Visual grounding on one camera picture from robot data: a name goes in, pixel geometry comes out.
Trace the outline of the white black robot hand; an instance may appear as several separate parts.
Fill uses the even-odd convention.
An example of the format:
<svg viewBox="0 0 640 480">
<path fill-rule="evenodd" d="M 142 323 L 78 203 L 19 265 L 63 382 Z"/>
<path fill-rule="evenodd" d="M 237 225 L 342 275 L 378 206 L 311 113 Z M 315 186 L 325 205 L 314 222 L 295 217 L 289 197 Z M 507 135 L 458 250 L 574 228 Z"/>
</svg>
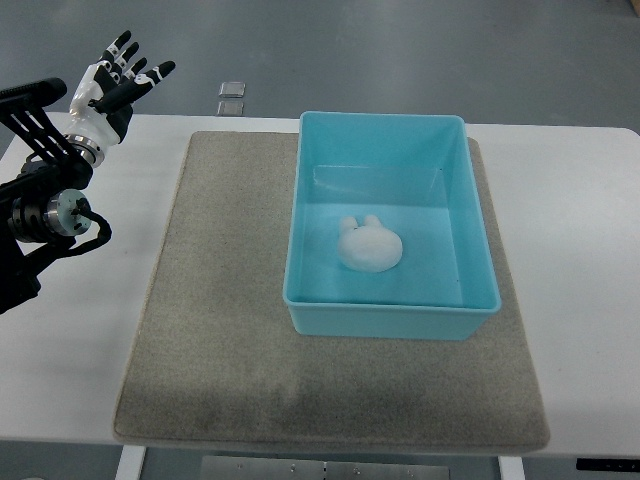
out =
<svg viewBox="0 0 640 480">
<path fill-rule="evenodd" d="M 108 149 L 123 141 L 133 115 L 130 104 L 146 95 L 176 67 L 174 61 L 166 61 L 140 73 L 147 65 L 147 59 L 142 57 L 125 71 L 139 50 L 137 42 L 130 43 L 131 37 L 131 31 L 126 30 L 106 47 L 98 63 L 85 71 L 70 103 L 70 121 L 64 137 L 91 167 L 98 167 Z M 117 86 L 106 62 L 112 64 L 112 73 L 125 71 L 121 75 L 124 83 Z"/>
</svg>

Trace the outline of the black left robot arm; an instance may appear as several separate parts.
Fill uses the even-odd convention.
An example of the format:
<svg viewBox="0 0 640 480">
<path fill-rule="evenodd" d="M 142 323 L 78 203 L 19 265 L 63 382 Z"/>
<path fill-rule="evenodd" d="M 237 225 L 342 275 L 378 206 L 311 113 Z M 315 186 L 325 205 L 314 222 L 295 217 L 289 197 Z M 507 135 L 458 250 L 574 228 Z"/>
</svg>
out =
<svg viewBox="0 0 640 480">
<path fill-rule="evenodd" d="M 138 43 L 123 32 L 88 66 L 69 107 L 65 130 L 45 107 L 67 92 L 60 78 L 2 90 L 1 123 L 32 150 L 20 173 L 1 186 L 1 310 L 35 298 L 39 275 L 52 263 L 108 243 L 106 219 L 83 191 L 109 148 L 128 132 L 134 103 L 175 68 L 172 61 L 148 67 L 136 59 Z"/>
</svg>

